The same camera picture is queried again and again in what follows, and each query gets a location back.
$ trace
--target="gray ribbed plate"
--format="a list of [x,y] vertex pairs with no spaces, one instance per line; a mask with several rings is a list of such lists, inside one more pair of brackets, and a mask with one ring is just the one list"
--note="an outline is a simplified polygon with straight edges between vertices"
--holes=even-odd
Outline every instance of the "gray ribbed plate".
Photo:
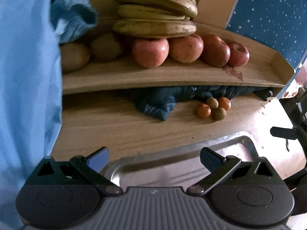
[[[95,215],[69,230],[244,230],[220,219],[205,199],[181,188],[131,187],[105,199]],[[284,225],[267,228],[289,230]],[[36,230],[26,226],[23,230]]]

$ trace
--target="stainless steel tray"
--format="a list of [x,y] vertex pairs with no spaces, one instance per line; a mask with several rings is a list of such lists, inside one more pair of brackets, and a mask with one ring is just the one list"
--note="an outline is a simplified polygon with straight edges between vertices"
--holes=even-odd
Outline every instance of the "stainless steel tray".
[[240,131],[214,140],[121,158],[110,164],[104,175],[124,190],[127,186],[182,186],[186,190],[210,174],[200,162],[203,147],[210,147],[222,156],[234,155],[242,161],[258,157],[254,138]]

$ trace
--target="red apple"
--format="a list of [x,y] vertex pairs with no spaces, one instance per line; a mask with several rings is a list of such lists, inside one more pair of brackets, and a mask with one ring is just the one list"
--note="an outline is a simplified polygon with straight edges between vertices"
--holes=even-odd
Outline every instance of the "red apple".
[[241,43],[232,41],[227,44],[230,48],[230,58],[228,64],[232,67],[241,67],[247,64],[249,60],[248,49]]
[[168,52],[167,39],[138,38],[132,46],[132,53],[136,62],[147,68],[161,65],[168,56]]
[[203,40],[197,34],[170,38],[168,42],[171,57],[185,64],[196,61],[204,49]]
[[204,50],[201,54],[201,59],[213,67],[225,65],[230,57],[229,46],[216,35],[209,35],[202,39]]

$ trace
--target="blue cloth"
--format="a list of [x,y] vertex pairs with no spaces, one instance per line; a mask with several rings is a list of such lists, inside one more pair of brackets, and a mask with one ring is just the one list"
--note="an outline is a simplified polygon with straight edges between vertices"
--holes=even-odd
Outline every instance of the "blue cloth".
[[89,0],[51,0],[50,20],[59,43],[74,41],[98,23]]
[[237,95],[269,90],[258,86],[198,85],[134,88],[126,91],[136,109],[148,116],[166,120],[178,102],[209,97],[232,99]]
[[295,69],[307,48],[307,0],[239,0],[227,27],[278,52]]
[[5,230],[23,225],[15,197],[59,134],[59,42],[95,26],[97,14],[88,0],[0,0],[0,21],[0,229]]

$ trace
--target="round pivot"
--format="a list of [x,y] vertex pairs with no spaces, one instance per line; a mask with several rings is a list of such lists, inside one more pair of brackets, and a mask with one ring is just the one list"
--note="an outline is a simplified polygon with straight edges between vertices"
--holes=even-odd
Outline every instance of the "round pivot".
[[20,216],[39,228],[67,228],[89,217],[100,201],[91,185],[24,185],[16,198]]

